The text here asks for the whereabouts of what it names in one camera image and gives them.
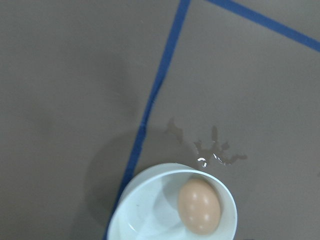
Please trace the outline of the brown egg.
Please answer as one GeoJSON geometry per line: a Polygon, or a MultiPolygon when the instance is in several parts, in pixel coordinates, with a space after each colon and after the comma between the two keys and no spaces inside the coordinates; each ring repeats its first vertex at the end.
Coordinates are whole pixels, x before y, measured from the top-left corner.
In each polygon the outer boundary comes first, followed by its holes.
{"type": "Polygon", "coordinates": [[[212,234],[220,223],[222,207],[219,196],[204,180],[188,180],[179,190],[177,207],[181,221],[195,234],[212,234]]]}

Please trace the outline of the white bowl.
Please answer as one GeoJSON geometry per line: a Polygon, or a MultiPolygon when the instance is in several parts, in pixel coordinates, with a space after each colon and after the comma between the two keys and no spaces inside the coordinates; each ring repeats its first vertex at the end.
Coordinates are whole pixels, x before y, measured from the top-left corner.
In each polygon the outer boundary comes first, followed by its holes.
{"type": "Polygon", "coordinates": [[[232,240],[238,214],[228,188],[216,177],[179,163],[162,163],[136,175],[124,188],[109,222],[106,240],[232,240]],[[208,235],[191,232],[178,213],[179,191],[190,179],[203,180],[217,193],[221,218],[208,235]]]}

